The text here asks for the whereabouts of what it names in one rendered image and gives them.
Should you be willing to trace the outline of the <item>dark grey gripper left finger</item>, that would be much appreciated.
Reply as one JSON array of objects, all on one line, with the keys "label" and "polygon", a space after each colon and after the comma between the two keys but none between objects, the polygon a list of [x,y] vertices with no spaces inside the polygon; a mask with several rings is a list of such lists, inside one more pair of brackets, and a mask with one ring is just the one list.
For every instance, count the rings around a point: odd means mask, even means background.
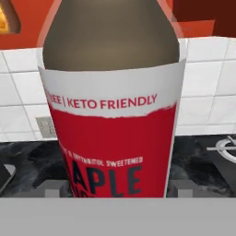
[{"label": "dark grey gripper left finger", "polygon": [[45,198],[60,198],[67,197],[68,194],[67,180],[47,180],[39,185],[36,189],[28,192],[21,192],[17,197],[45,197]]}]

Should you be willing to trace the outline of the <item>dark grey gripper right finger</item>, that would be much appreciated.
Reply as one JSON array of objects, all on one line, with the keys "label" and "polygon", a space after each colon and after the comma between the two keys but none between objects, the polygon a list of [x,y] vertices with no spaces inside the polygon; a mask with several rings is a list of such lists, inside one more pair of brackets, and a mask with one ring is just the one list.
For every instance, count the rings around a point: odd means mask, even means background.
[{"label": "dark grey gripper right finger", "polygon": [[229,192],[213,183],[170,180],[166,196],[170,198],[225,198],[229,196]]}]

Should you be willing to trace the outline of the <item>red label syrup bottle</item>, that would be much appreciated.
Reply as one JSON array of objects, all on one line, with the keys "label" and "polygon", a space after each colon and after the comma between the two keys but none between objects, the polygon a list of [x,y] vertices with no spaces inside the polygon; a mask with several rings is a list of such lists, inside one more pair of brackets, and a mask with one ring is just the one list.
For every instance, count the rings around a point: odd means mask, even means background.
[{"label": "red label syrup bottle", "polygon": [[61,0],[39,67],[76,197],[162,197],[185,61],[157,0]]}]

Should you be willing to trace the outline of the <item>amber honey bottle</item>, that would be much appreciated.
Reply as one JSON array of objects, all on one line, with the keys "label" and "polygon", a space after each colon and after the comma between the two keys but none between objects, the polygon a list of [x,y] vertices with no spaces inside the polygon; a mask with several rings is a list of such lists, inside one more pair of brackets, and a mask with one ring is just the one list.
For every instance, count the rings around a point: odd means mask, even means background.
[{"label": "amber honey bottle", "polygon": [[0,6],[2,7],[6,17],[9,33],[20,33],[20,20],[11,0],[0,0]]}]

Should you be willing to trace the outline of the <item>dark grey flat object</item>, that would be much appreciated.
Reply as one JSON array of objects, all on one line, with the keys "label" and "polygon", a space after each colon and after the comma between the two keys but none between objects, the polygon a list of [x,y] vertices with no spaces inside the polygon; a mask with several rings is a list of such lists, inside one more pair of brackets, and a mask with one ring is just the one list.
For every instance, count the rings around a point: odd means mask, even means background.
[{"label": "dark grey flat object", "polygon": [[14,165],[0,163],[0,194],[13,179],[16,170],[17,169]]}]

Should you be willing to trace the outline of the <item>grey wall socket plate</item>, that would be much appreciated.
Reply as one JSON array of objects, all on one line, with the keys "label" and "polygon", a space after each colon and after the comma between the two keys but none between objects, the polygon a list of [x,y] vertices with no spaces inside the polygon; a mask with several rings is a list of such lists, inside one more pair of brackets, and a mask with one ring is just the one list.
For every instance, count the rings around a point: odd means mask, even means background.
[{"label": "grey wall socket plate", "polygon": [[43,138],[56,138],[53,121],[50,116],[37,117],[36,122]]}]

